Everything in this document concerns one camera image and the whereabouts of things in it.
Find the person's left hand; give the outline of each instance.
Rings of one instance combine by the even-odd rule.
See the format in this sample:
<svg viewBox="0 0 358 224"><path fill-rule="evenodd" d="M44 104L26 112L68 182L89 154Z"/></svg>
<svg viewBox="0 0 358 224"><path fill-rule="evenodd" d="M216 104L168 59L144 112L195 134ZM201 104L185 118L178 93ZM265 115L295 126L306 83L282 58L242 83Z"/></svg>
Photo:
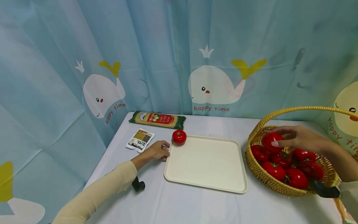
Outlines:
<svg viewBox="0 0 358 224"><path fill-rule="evenodd" d="M167 141L156 141L152 144L146 151L142 152L146 156L149 156L151 159L162 159L166 161L166 158L170 156L169 148L170 144Z"/></svg>

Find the seasoning packet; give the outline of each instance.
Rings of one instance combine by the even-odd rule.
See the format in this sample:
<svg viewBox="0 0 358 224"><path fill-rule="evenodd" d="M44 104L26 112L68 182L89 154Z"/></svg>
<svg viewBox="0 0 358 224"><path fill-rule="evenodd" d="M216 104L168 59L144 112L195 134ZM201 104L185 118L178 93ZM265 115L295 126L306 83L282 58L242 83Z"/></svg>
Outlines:
<svg viewBox="0 0 358 224"><path fill-rule="evenodd" d="M136 111L129 122L183 130L186 119L184 116Z"/></svg>
<svg viewBox="0 0 358 224"><path fill-rule="evenodd" d="M146 132L143 129L139 129L137 133L127 143L126 147L134 149L135 151L142 153L148 146L149 142L153 139L154 133Z"/></svg>
<svg viewBox="0 0 358 224"><path fill-rule="evenodd" d="M342 217L344 224L357 224L353 217L347 212L341 200L335 198L334 202L336 203L337 209Z"/></svg>

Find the black handle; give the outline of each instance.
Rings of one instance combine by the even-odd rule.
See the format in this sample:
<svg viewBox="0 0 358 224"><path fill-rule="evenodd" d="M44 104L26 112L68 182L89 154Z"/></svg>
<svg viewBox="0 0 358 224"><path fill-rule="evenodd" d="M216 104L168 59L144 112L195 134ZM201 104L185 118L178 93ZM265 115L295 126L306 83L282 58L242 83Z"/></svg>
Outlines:
<svg viewBox="0 0 358 224"><path fill-rule="evenodd" d="M336 187L326 187L319 180L310 181L310 187L321 197L339 198L340 192Z"/></svg>
<svg viewBox="0 0 358 224"><path fill-rule="evenodd" d="M136 192L145 189L145 183L143 181L139 182L138 177L135 177L134 181L132 182L132 187Z"/></svg>

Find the fingernail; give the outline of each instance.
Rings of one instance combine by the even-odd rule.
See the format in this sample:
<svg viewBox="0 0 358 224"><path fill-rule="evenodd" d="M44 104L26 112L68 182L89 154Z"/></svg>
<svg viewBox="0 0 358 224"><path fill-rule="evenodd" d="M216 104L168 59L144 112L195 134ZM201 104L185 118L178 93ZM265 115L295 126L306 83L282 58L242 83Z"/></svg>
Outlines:
<svg viewBox="0 0 358 224"><path fill-rule="evenodd" d="M275 147L278 147L278 146L279 146L279 142L277 142L277 141L276 141L276 142L271 142L271 145L272 145L272 146L275 146Z"/></svg>

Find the finger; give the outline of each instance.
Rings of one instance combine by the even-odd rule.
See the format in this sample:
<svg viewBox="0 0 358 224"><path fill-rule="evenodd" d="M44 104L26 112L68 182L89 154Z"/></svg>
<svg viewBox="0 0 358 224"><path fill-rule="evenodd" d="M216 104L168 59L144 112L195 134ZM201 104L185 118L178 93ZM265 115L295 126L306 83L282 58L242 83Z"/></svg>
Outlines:
<svg viewBox="0 0 358 224"><path fill-rule="evenodd" d="M298 126L281 126L272 130L271 132L296 132Z"/></svg>
<svg viewBox="0 0 358 224"><path fill-rule="evenodd" d="M275 147L296 147L296 139L275 141L271 142L271 145Z"/></svg>
<svg viewBox="0 0 358 224"><path fill-rule="evenodd" d="M163 156L169 157L169 156L170 156L170 152L164 150L164 151L163 151Z"/></svg>
<svg viewBox="0 0 358 224"><path fill-rule="evenodd" d="M167 147L165 147L165 146L162 146L161 149L164 150L164 151L169 152L169 149Z"/></svg>
<svg viewBox="0 0 358 224"><path fill-rule="evenodd" d="M290 147L289 148L289 153L293 152L294 150L296 150L297 148L296 147Z"/></svg>
<svg viewBox="0 0 358 224"><path fill-rule="evenodd" d="M161 143L162 145L167 146L168 148L170 147L170 144L169 144L167 141L165 141L165 140L160 141L160 143Z"/></svg>

